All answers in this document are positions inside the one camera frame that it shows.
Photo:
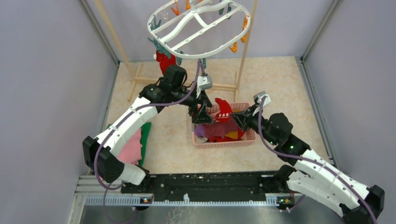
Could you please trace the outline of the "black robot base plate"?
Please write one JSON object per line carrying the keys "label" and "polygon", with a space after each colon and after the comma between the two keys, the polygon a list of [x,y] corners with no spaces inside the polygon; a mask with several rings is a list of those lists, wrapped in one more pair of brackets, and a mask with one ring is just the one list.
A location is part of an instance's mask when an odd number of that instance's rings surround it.
{"label": "black robot base plate", "polygon": [[140,185],[125,183],[123,194],[159,193],[176,189],[248,189],[266,193],[291,193],[276,171],[151,174]]}

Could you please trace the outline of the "pink plastic basket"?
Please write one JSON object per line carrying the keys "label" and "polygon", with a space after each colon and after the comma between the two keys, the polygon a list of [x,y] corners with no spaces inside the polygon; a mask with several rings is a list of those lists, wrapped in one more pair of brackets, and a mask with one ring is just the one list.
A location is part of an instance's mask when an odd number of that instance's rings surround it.
{"label": "pink plastic basket", "polygon": [[[235,110],[244,111],[248,107],[250,107],[249,103],[230,103],[230,106],[233,111],[235,111]],[[212,113],[215,113],[216,111],[219,111],[219,106],[214,104],[211,108],[207,108],[206,110],[207,110],[207,112],[212,114]],[[249,129],[242,136],[241,140],[238,140],[238,141],[205,142],[205,143],[199,144],[198,137],[194,133],[195,127],[196,127],[196,124],[191,124],[191,131],[192,131],[191,139],[192,139],[193,145],[196,148],[245,147],[245,146],[252,145],[256,140],[256,132],[254,132],[252,129]]]}

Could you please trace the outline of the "red patterned sock pair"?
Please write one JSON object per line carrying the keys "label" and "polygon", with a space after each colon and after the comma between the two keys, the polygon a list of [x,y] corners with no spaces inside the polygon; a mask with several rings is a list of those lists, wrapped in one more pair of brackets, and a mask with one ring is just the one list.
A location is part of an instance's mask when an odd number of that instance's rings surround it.
{"label": "red patterned sock pair", "polygon": [[219,106],[219,112],[214,117],[214,123],[216,124],[226,124],[231,120],[232,108],[230,104],[220,98],[215,98],[215,102]]}

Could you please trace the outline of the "teal clothespin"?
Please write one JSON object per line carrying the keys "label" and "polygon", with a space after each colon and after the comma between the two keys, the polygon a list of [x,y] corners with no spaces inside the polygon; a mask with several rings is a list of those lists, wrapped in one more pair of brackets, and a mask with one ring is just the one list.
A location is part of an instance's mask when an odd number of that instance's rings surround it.
{"label": "teal clothespin", "polygon": [[153,15],[152,20],[149,23],[150,30],[153,31],[153,30],[159,28],[161,26],[161,24],[162,24],[162,20],[161,19],[157,20],[156,15]]}

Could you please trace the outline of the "maroon purple long sock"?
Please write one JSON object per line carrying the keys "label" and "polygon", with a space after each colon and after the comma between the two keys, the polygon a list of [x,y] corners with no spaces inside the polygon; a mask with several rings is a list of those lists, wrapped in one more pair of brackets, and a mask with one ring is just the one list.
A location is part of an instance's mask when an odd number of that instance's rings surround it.
{"label": "maroon purple long sock", "polygon": [[224,138],[225,135],[230,132],[227,128],[220,123],[215,124],[199,124],[194,129],[194,134],[198,137],[213,138],[221,137]]}
{"label": "maroon purple long sock", "polygon": [[225,124],[225,135],[224,138],[232,140],[240,140],[245,135],[245,132],[241,130],[239,125],[234,119],[230,119]]}

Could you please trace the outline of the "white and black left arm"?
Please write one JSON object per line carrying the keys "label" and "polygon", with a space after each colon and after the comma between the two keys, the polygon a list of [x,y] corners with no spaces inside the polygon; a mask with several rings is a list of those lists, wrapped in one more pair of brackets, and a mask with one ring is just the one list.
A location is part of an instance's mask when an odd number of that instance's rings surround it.
{"label": "white and black left arm", "polygon": [[207,112],[212,107],[202,89],[203,79],[210,80],[199,60],[191,87],[184,85],[187,72],[184,68],[171,65],[157,83],[143,88],[133,104],[111,126],[95,137],[83,140],[86,165],[94,171],[99,184],[113,183],[116,180],[131,183],[139,193],[149,189],[149,172],[139,165],[118,159],[128,140],[148,121],[165,107],[184,105],[193,124],[212,124],[213,118]]}

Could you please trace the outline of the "white plastic clip hanger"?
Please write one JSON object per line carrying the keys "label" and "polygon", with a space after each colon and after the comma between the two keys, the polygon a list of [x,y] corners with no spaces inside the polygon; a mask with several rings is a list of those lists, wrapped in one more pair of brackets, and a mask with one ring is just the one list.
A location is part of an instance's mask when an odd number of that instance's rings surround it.
{"label": "white plastic clip hanger", "polygon": [[[177,59],[209,58],[229,49],[238,40],[245,44],[254,15],[234,0],[188,0],[186,9],[176,16],[171,0],[155,10],[147,21],[148,40],[160,53]],[[153,15],[162,20],[159,28],[151,31]]]}

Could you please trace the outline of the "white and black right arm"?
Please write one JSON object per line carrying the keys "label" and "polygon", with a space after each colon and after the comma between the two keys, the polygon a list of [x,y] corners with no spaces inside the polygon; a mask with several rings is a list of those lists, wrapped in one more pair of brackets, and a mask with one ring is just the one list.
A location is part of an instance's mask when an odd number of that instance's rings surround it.
{"label": "white and black right arm", "polygon": [[362,184],[319,156],[292,133],[284,113],[265,119],[258,106],[232,114],[241,129],[258,133],[264,145],[286,162],[275,175],[279,192],[295,191],[325,205],[346,224],[376,224],[384,208],[384,190]]}

